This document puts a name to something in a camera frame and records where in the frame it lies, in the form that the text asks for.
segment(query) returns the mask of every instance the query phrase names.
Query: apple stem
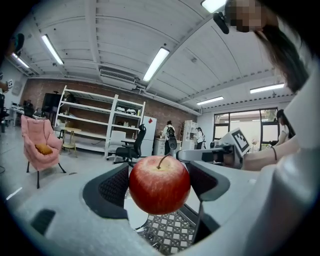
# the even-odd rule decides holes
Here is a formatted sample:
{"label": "apple stem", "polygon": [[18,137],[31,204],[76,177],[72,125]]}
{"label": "apple stem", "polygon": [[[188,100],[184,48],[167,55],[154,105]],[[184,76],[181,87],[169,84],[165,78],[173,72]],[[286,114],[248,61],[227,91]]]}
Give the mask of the apple stem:
{"label": "apple stem", "polygon": [[170,155],[171,155],[171,153],[169,152],[168,154],[166,154],[166,155],[160,160],[160,163],[159,163],[159,165],[157,166],[158,169],[160,169],[160,165],[161,165],[162,161],[163,161],[167,156],[170,156]]}

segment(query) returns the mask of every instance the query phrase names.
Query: bracelet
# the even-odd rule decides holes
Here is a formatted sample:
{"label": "bracelet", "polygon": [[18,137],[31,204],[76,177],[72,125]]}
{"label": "bracelet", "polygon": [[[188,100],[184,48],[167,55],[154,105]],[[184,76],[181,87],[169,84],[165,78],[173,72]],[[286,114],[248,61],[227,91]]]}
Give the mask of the bracelet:
{"label": "bracelet", "polygon": [[272,149],[273,149],[273,152],[274,152],[274,159],[277,161],[278,159],[277,159],[277,153],[276,153],[276,150],[275,150],[275,148],[274,148],[274,147],[272,147]]}

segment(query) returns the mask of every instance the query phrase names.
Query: pink armchair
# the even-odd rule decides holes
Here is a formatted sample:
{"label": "pink armchair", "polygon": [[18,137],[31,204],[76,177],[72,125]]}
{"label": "pink armchair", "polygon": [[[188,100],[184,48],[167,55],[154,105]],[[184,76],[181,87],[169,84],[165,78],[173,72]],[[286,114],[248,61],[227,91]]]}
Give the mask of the pink armchair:
{"label": "pink armchair", "polygon": [[[37,170],[37,188],[39,188],[39,172],[58,164],[64,173],[65,170],[59,163],[59,153],[62,148],[62,140],[59,140],[46,120],[35,120],[25,115],[21,116],[21,130],[24,140],[24,155],[28,159],[26,172],[29,172],[29,164]],[[52,149],[51,154],[43,155],[36,149],[36,144],[46,144]]]}

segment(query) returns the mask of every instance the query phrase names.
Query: air conditioner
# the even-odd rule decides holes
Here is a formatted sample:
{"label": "air conditioner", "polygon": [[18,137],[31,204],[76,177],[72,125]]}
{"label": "air conditioner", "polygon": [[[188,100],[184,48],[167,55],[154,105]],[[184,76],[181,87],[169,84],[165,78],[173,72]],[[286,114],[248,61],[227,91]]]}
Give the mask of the air conditioner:
{"label": "air conditioner", "polygon": [[114,70],[100,69],[100,77],[104,84],[119,88],[133,90],[136,88],[136,79],[133,76],[117,72]]}

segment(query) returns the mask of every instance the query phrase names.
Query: black pants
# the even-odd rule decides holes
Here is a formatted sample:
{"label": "black pants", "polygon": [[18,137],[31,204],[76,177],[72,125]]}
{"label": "black pants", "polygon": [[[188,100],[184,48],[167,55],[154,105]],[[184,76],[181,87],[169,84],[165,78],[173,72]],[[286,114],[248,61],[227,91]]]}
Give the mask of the black pants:
{"label": "black pants", "polygon": [[199,142],[199,143],[196,145],[196,149],[197,149],[197,150],[200,150],[200,149],[201,149],[202,143],[203,143],[203,142]]}
{"label": "black pants", "polygon": [[170,152],[169,140],[166,140],[164,144],[164,155],[168,154],[169,152]]}

